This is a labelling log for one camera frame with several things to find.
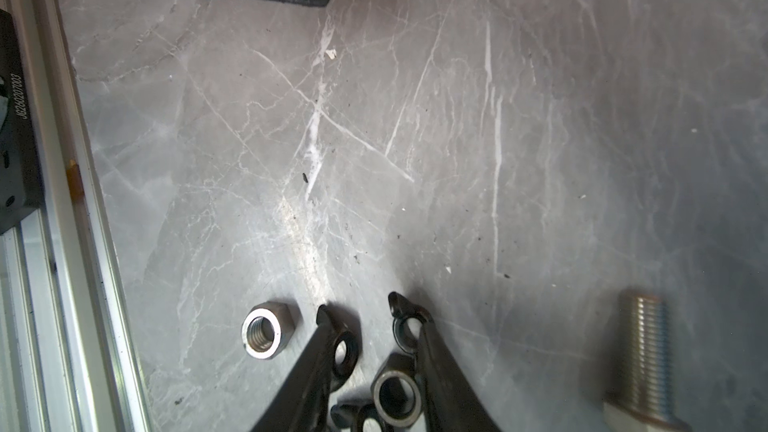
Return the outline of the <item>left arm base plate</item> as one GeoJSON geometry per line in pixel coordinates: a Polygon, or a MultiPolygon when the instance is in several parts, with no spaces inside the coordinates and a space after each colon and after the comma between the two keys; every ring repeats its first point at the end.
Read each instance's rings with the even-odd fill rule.
{"type": "Polygon", "coordinates": [[[32,115],[13,17],[1,12],[1,232],[44,204],[32,115]]]}

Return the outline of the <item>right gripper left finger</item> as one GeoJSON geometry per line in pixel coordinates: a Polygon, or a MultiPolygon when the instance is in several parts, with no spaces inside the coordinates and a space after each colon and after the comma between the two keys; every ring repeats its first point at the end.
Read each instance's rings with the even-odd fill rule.
{"type": "Polygon", "coordinates": [[[253,432],[326,430],[336,338],[326,305],[318,308],[316,325],[272,403],[251,428],[253,432]]]}

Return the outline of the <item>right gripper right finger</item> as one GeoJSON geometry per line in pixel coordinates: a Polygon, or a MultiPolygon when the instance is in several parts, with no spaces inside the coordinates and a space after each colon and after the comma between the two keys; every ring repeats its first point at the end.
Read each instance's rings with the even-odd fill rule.
{"type": "Polygon", "coordinates": [[[422,325],[416,371],[427,431],[500,431],[448,349],[434,322],[422,325]]]}

